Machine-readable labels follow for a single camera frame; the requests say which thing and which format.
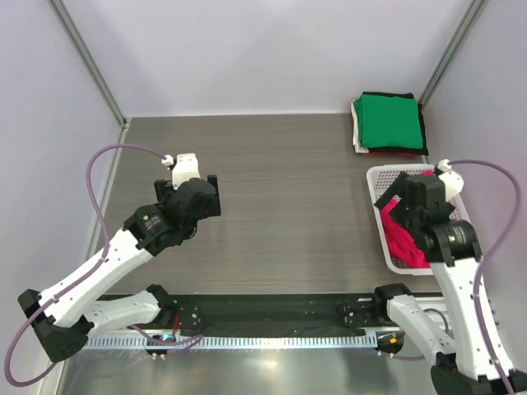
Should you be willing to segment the pink red t shirt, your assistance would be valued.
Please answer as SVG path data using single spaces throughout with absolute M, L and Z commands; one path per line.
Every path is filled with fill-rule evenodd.
M 398 201 L 399 196 L 395 196 L 384 209 L 379 210 L 389 252 L 393 258 L 403 261 L 408 267 L 430 268 L 425 253 L 416 245 L 411 231 L 394 222 L 389 214 Z

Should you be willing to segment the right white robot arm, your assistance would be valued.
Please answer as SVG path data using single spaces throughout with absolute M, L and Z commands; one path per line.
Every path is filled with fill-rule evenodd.
M 423 311 L 403 284 L 375 289 L 372 318 L 397 324 L 431 366 L 438 394 L 517 394 L 526 390 L 526 374 L 507 355 L 497 328 L 480 328 L 492 316 L 483 277 L 478 237 L 467 221 L 453 221 L 451 199 L 464 185 L 454 171 L 432 175 L 400 173 L 377 199 L 379 210 L 396 198 L 390 217 L 410 235 L 429 262 L 443 295 L 448 335 Z

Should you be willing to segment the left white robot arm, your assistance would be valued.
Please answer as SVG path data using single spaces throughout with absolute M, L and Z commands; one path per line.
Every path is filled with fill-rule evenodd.
M 26 290 L 18 297 L 25 315 L 53 363 L 77 354 L 93 337 L 134 324 L 167 328 L 178 313 L 176 303 L 160 285 L 117 300 L 100 297 L 132 270 L 165 249 L 194 237 L 198 223 L 220 216 L 217 176 L 191 178 L 178 188 L 154 183 L 158 201 L 140 206 L 110 239 L 109 246 L 54 286 Z

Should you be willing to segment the white plastic basket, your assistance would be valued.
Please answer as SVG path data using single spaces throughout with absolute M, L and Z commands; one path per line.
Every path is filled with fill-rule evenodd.
M 429 164 L 394 164 L 394 165 L 380 165 L 371 167 L 366 172 L 366 182 L 369 190 L 371 204 L 374 204 L 378 198 L 386 191 L 386 189 L 395 181 L 401 172 L 409 175 L 416 175 L 427 170 L 433 170 L 434 165 Z M 450 200 L 450 204 L 454 206 L 454 210 L 450 213 L 451 220 L 465 220 L 470 221 L 469 215 L 465 209 L 464 202 L 461 195 L 458 193 Z M 411 268 L 403 261 L 393 258 L 389 252 L 385 231 L 380 217 L 378 208 L 373 207 L 375 222 L 380 238 L 380 244 L 384 255 L 386 267 L 400 276 L 414 276 L 414 277 L 429 277 L 432 275 L 430 268 Z

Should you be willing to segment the red folded t shirt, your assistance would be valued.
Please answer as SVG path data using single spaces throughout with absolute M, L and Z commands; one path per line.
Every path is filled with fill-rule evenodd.
M 366 156 L 390 156 L 390 157 L 404 157 L 404 158 L 418 158 L 419 154 L 414 153 L 404 153 L 404 152 L 378 152 L 378 151 L 370 151 L 366 154 Z

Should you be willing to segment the white folded t shirt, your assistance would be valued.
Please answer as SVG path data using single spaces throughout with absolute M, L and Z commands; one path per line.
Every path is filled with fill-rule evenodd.
M 359 128 L 358 128 L 358 117 L 357 112 L 355 110 L 355 101 L 353 100 L 350 104 L 350 110 L 351 110 L 351 120 L 352 120 L 352 144 L 353 148 L 356 154 L 368 154 L 369 150 L 365 147 L 361 146 L 361 143 L 359 142 Z

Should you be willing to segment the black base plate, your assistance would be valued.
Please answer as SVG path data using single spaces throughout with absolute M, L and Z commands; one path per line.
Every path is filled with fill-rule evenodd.
M 372 293 L 176 295 L 179 330 L 205 337 L 353 337 L 396 331 Z

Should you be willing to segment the right aluminium frame post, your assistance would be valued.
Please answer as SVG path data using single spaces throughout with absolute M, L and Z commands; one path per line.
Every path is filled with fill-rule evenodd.
M 488 0 L 472 0 L 469 3 L 468 8 L 456 26 L 450 41 L 446 45 L 438 64 L 436 65 L 422 95 L 420 96 L 419 103 L 423 108 L 427 106 L 427 103 L 435 93 L 442 79 L 445 77 L 450 66 L 454 62 L 455 57 L 461 50 L 465 40 L 469 37 L 471 30 L 476 25 L 487 4 Z

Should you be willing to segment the aluminium frame post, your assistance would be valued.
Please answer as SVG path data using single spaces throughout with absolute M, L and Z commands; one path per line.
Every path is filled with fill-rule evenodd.
M 64 2 L 60 0 L 48 0 L 48 4 L 58 18 L 60 25 L 72 43 L 73 48 L 77 52 L 78 57 L 81 59 L 97 90 L 100 92 L 104 102 L 109 107 L 110 112 L 116 119 L 120 128 L 124 130 L 127 126 L 127 118 L 114 98 L 114 95 L 98 68 L 91 51 L 88 49 L 85 40 L 82 38 L 81 32 L 77 28 Z
M 455 57 L 461 50 L 465 40 L 469 37 L 471 30 L 476 25 L 487 4 L 488 0 L 472 0 L 469 3 L 468 8 L 456 26 L 450 41 L 446 45 L 438 64 L 436 65 L 422 95 L 420 96 L 419 103 L 423 108 L 427 106 L 427 103 L 435 93 L 442 79 L 445 77 L 450 66 L 454 62 Z

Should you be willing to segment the left aluminium frame post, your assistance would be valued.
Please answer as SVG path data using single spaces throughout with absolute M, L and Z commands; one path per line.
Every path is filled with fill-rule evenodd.
M 110 112 L 116 119 L 120 128 L 124 130 L 127 126 L 127 118 L 114 98 L 114 95 L 98 68 L 91 51 L 88 49 L 85 40 L 82 38 L 81 32 L 77 28 L 64 2 L 60 0 L 48 0 L 48 4 L 58 18 L 60 25 L 72 43 L 73 48 L 77 52 L 78 57 L 81 59 L 97 90 L 100 92 L 104 102 L 109 107 Z

